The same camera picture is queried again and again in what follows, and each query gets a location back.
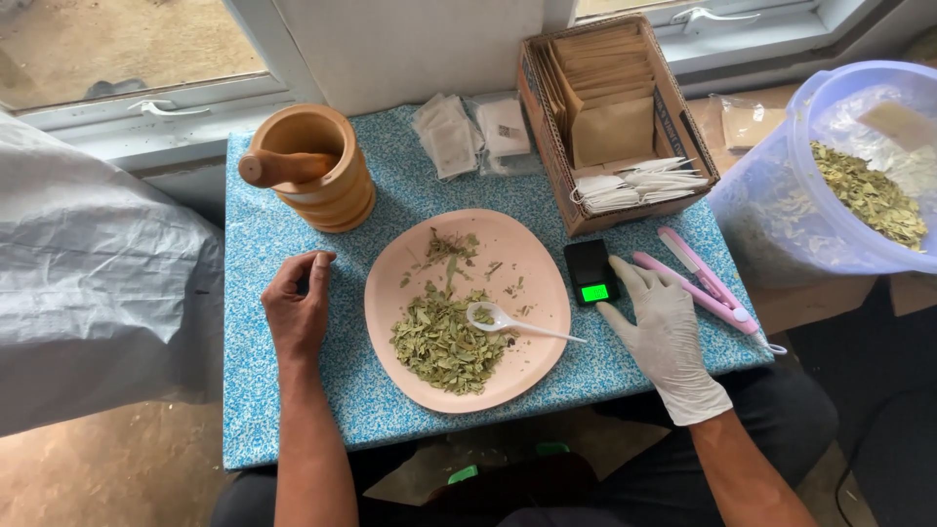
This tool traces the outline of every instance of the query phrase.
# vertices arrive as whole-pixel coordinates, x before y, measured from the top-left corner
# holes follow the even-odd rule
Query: gloved hand
[[[597,307],[657,388],[674,424],[685,427],[732,408],[725,388],[703,367],[693,299],[680,280],[626,263],[608,262],[625,282],[637,326],[605,302]]]

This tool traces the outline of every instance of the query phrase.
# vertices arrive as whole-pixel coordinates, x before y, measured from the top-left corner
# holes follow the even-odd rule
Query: pink plate
[[[515,319],[568,334],[570,303],[566,286],[550,253],[527,227],[510,216],[481,208],[440,214],[417,224],[391,242],[371,267],[364,286],[367,332],[380,363],[397,387],[418,404],[437,412],[462,414],[497,406],[540,381],[559,360],[566,340],[522,332],[514,346],[504,352],[481,395],[457,396],[434,388],[410,373],[397,360],[390,343],[394,335],[391,327],[403,318],[413,297],[424,293],[428,279],[441,289],[445,287],[448,262],[437,263],[423,271],[411,269],[414,264],[425,262],[426,247],[432,239],[430,227],[435,227],[439,235],[474,233],[478,237],[478,256],[471,259],[474,266],[459,264],[472,281],[456,274],[453,277],[455,297],[462,298],[472,290],[485,289],[492,301]],[[484,273],[491,262],[503,264],[487,280]],[[400,287],[405,273],[410,273],[412,278]],[[516,289],[521,277],[524,277],[524,287]],[[505,289],[512,286],[515,292],[506,293]],[[532,306],[526,316],[517,312],[523,306]]]

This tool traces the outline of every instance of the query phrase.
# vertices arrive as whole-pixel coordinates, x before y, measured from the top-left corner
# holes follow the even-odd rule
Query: cord
[[[875,406],[875,408],[871,412],[869,412],[869,416],[866,417],[866,422],[862,428],[862,432],[859,434],[858,438],[856,438],[855,440],[855,447],[853,448],[853,454],[846,461],[846,468],[845,470],[842,471],[842,474],[840,475],[840,480],[837,481],[836,483],[836,489],[833,491],[833,497],[836,500],[836,508],[838,511],[840,511],[840,516],[842,517],[842,520],[846,522],[846,525],[848,527],[855,527],[855,526],[853,525],[851,521],[849,521],[849,518],[846,517],[845,511],[842,510],[842,503],[840,502],[840,494],[842,493],[842,487],[843,485],[845,485],[846,479],[849,477],[849,474],[853,471],[852,467],[855,465],[855,462],[859,458],[859,451],[862,449],[862,444],[865,443],[866,438],[869,436],[869,433],[872,430],[872,427],[875,425],[875,422],[878,421],[878,418],[882,415],[882,412],[884,412],[885,409],[888,408],[888,406],[892,402],[904,396],[914,395],[918,393],[926,393],[926,392],[937,392],[937,384],[919,386],[917,388],[909,388],[907,390],[901,390],[901,391],[895,392],[889,395],[888,397],[882,399],[881,401],[879,401],[878,404]]]

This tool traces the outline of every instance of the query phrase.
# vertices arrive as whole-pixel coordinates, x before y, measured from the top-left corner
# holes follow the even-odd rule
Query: plastic bucket
[[[855,121],[886,100],[937,118],[937,69],[873,61],[818,72],[791,99],[787,120],[710,192],[709,205],[746,283],[783,288],[836,276],[937,274],[934,148],[908,154]],[[921,243],[929,254],[876,233],[843,206],[813,160],[811,140],[872,160],[871,168],[885,170],[915,198],[929,227]]]

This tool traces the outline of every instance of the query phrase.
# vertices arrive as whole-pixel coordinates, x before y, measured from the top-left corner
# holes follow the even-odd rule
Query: white plastic spoon
[[[482,324],[475,320],[475,311],[477,309],[488,309],[489,315],[491,318],[495,319],[494,324]],[[542,333],[544,335],[549,335],[550,337],[559,337],[560,339],[566,340],[575,340],[576,342],[585,342],[588,344],[587,340],[580,339],[578,337],[570,337],[569,335],[563,335],[562,333],[557,333],[556,331],[550,331],[549,329],[543,329],[542,327],[537,327],[536,325],[525,324],[523,322],[518,322],[515,319],[508,316],[503,309],[499,308],[497,305],[492,304],[491,302],[472,302],[468,304],[466,309],[466,316],[468,321],[472,325],[481,329],[482,331],[499,331],[501,329],[507,329],[509,327],[522,327],[530,331],[536,331],[537,333]]]

